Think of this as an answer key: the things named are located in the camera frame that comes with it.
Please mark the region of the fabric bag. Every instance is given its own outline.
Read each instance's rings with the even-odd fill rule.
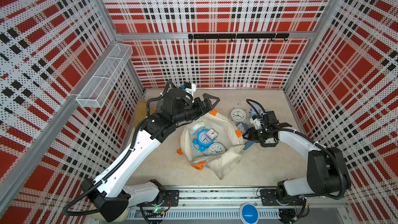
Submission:
[[[218,156],[206,156],[193,147],[192,141],[197,135],[191,135],[189,130],[197,122],[204,122],[206,129],[213,128],[218,133],[215,138],[216,143],[221,143],[225,147],[225,153]],[[181,149],[177,152],[184,154],[192,167],[198,170],[207,167],[214,171],[220,179],[223,179],[239,163],[242,157],[239,152],[244,147],[244,140],[242,133],[227,117],[212,110],[185,126],[180,138],[180,145]]]

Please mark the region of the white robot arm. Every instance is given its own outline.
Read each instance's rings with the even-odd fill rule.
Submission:
[[[142,202],[159,205],[163,202],[165,188],[156,180],[142,185],[125,186],[127,180],[149,153],[179,127],[177,123],[198,119],[220,101],[218,97],[208,94],[203,94],[203,101],[199,97],[193,99],[191,93],[196,89],[193,84],[185,82],[181,88],[174,86],[168,90],[170,83],[171,81],[167,82],[161,97],[148,100],[148,116],[138,124],[130,146],[104,172],[94,179],[85,179],[82,182],[80,187],[85,193],[64,207],[64,215],[77,216],[99,212],[106,221],[111,222],[133,205]],[[164,100],[161,110],[149,115],[149,103],[161,98]],[[216,102],[212,104],[210,99],[215,99]],[[315,143],[291,128],[291,125],[279,123],[273,111],[265,111],[256,101],[246,101],[250,105],[250,102],[258,104],[263,112],[261,115],[257,112],[261,128],[250,128],[243,134],[244,138],[259,142],[262,147],[273,147],[278,141],[284,142],[307,160],[306,177],[278,183],[276,194],[280,204],[293,201],[297,195],[325,195],[336,199],[343,197],[345,190],[350,188],[351,181],[340,150],[334,147],[325,148]],[[337,196],[330,194],[337,191]],[[97,210],[69,211],[70,207],[86,196]]]
[[[196,86],[184,82],[177,88],[167,81],[160,97],[147,101],[147,117],[134,130],[132,142],[104,172],[95,179],[85,179],[80,188],[84,194],[68,203],[62,210],[64,215],[80,216],[97,212],[111,222],[119,217],[127,207],[142,202],[161,203],[164,187],[156,180],[133,187],[125,186],[127,180],[141,162],[156,149],[184,121],[193,121],[211,111],[220,102],[218,97],[203,94],[203,101],[192,94]],[[159,112],[149,115],[149,103],[163,99]],[[88,197],[97,210],[73,212],[69,208]]]

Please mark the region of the white wire basket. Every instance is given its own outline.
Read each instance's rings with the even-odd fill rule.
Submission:
[[[117,78],[132,55],[131,45],[116,44],[77,97],[82,107],[103,107]]]

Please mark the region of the perforated metal panel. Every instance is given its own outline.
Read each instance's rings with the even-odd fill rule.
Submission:
[[[307,134],[343,151],[359,223],[396,223],[398,0],[342,0],[289,98]]]
[[[0,181],[109,43],[92,0],[0,0]]]
[[[132,63],[146,88],[167,79],[198,87],[283,88],[306,39],[131,40]]]
[[[279,209],[257,209],[259,219],[280,219]],[[132,209],[127,220],[143,219],[139,210]],[[164,214],[165,220],[236,220],[240,219],[239,209],[170,209]]]
[[[103,0],[120,33],[313,30],[329,0]]]
[[[9,223],[83,223],[61,214],[79,196],[83,179],[95,178],[117,157],[140,97],[126,68],[102,108],[78,107],[0,220]],[[88,209],[80,201],[73,208]]]

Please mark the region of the beige floor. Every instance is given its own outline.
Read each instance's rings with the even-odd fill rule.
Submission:
[[[160,95],[161,90],[148,90],[145,98]],[[295,128],[297,124],[286,102],[282,91],[277,90],[244,90],[244,89],[198,89],[194,97],[208,93],[220,97],[216,110],[229,116],[234,107],[248,110],[246,99],[261,103],[265,109],[273,110],[280,122],[288,122]],[[263,148],[254,144],[242,151],[242,159],[224,179],[220,180],[213,171],[204,168],[198,171],[191,167],[184,155],[176,150],[180,148],[178,139],[183,127],[174,133],[154,150],[138,167],[127,185],[145,183],[157,179],[163,185],[217,185],[217,186],[276,186],[277,182],[305,176],[307,164],[291,147],[279,143],[277,147]]]

